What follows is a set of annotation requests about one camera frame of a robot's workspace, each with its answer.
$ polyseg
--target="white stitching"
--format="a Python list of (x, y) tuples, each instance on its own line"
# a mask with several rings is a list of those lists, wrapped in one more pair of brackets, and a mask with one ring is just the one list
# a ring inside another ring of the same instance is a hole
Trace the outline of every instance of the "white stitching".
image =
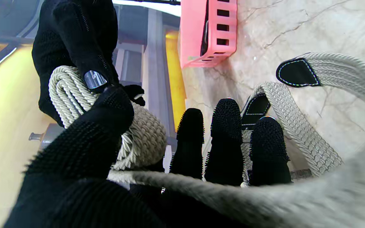
[[(294, 62), (304, 62), (305, 65), (307, 65), (309, 71), (311, 72), (311, 74), (313, 75), (313, 78), (315, 79), (316, 83), (315, 84), (292, 84), (291, 82), (287, 82), (284, 79), (281, 78), (281, 70), (283, 69), (283, 67), (285, 67), (286, 65), (290, 64), (290, 63), (294, 63)], [(317, 81), (316, 75), (312, 72), (312, 70), (310, 69), (309, 65), (307, 64), (307, 62), (305, 60), (297, 60), (297, 61), (292, 61), (292, 62), (287, 62), (286, 64), (284, 64), (283, 66), (281, 66), (280, 70), (278, 71), (278, 77), (283, 80), (284, 82), (291, 84), (293, 86), (314, 86), (314, 85), (319, 85), (319, 82)]]
[(252, 99), (252, 101), (250, 101), (250, 104), (248, 104), (248, 105), (247, 105), (247, 109), (246, 109), (246, 112), (245, 112), (245, 115), (246, 115), (246, 116), (252, 115), (252, 114), (247, 114), (247, 112), (249, 111), (249, 108), (250, 108), (250, 106), (252, 105), (253, 101), (254, 101), (254, 100), (256, 100), (256, 98), (261, 97), (261, 96), (265, 96), (265, 94), (264, 94), (264, 93), (261, 93), (261, 94), (259, 94), (259, 95), (255, 96), (255, 97)]

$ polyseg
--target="metal rod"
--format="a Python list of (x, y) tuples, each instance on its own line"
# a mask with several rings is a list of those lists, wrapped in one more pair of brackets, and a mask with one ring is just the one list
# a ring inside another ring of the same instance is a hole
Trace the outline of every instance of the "metal rod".
[(126, 0), (126, 1), (134, 1), (134, 2), (140, 2), (140, 3), (164, 3), (164, 4), (170, 4), (170, 5), (181, 5), (181, 2), (177, 2), (177, 0)]

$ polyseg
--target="pink crate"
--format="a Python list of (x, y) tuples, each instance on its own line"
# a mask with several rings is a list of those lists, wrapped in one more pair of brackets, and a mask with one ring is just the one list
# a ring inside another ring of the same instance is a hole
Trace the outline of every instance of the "pink crate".
[(180, 62), (214, 67), (236, 51), (237, 0), (209, 0), (208, 50), (201, 55), (207, 0), (182, 0)]

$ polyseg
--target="marble floor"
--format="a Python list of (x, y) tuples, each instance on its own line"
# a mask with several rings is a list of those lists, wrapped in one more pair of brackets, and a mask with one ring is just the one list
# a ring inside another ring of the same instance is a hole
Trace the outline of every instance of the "marble floor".
[[(203, 153), (210, 149), (209, 127), (219, 99), (234, 98), (243, 108), (256, 85), (278, 82), (275, 71), (281, 62), (307, 52), (343, 53), (365, 61), (365, 1), (238, 0), (237, 42), (236, 53), (217, 67), (183, 70), (186, 107), (204, 114)], [(328, 87), (290, 90), (345, 162), (365, 145), (365, 103), (359, 98)], [(303, 168), (297, 147), (290, 141), (287, 147), (292, 169)]]

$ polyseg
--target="rope bundle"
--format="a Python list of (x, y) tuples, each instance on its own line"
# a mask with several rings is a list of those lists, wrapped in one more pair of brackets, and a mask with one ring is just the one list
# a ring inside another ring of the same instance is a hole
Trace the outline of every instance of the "rope bundle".
[[(67, 128), (85, 111), (90, 110), (99, 94), (90, 92), (77, 68), (57, 67), (50, 77), (49, 94), (54, 107)], [(158, 162), (165, 152), (165, 128), (148, 110), (132, 102), (135, 117), (122, 135), (122, 146), (113, 170), (149, 166)]]
[[(310, 63), (322, 85), (338, 87), (365, 99), (364, 62), (331, 53), (306, 54), (301, 58)], [(291, 185), (249, 188), (160, 172), (112, 170), (108, 179), (178, 191), (254, 227), (365, 227), (365, 148), (343, 164), (309, 123), (299, 124), (303, 114), (298, 113), (298, 108), (294, 110), (293, 99), (286, 90), (285, 85), (268, 82), (258, 86), (251, 97), (266, 94), (284, 131), (300, 147), (318, 178)]]

